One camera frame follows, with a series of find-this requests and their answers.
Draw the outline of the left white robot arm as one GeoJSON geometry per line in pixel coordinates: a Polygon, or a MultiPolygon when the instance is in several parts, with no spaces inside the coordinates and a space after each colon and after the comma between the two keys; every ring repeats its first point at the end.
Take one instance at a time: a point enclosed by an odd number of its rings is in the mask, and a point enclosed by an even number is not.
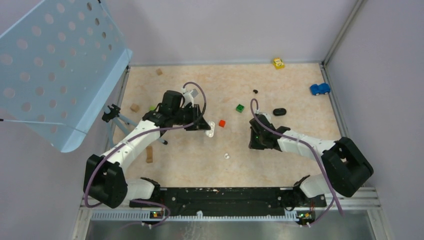
{"type": "Polygon", "coordinates": [[[84,202],[89,198],[112,209],[118,207],[129,191],[125,171],[153,142],[171,130],[204,131],[213,135],[214,126],[203,115],[205,106],[194,102],[202,91],[185,90],[183,93],[168,90],[154,110],[147,112],[123,140],[98,156],[93,154],[86,162],[84,176],[84,202]]]}

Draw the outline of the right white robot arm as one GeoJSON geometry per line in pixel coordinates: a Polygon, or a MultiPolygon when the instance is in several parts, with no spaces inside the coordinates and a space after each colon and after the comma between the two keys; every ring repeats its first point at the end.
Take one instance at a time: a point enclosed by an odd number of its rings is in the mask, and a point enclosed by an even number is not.
{"type": "Polygon", "coordinates": [[[352,197],[374,174],[374,168],[348,137],[325,140],[285,126],[275,128],[264,114],[255,114],[249,124],[250,149],[293,153],[318,164],[320,174],[307,175],[294,185],[293,200],[299,206],[307,206],[324,194],[352,197]]]}

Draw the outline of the white earbud charging case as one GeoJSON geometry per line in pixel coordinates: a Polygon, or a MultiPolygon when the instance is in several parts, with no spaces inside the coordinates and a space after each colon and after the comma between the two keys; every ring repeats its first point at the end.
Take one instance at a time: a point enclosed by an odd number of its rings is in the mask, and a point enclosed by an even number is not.
{"type": "Polygon", "coordinates": [[[213,121],[209,121],[208,125],[210,127],[210,129],[205,130],[205,134],[207,137],[212,138],[214,136],[215,133],[215,123],[213,121]]]}

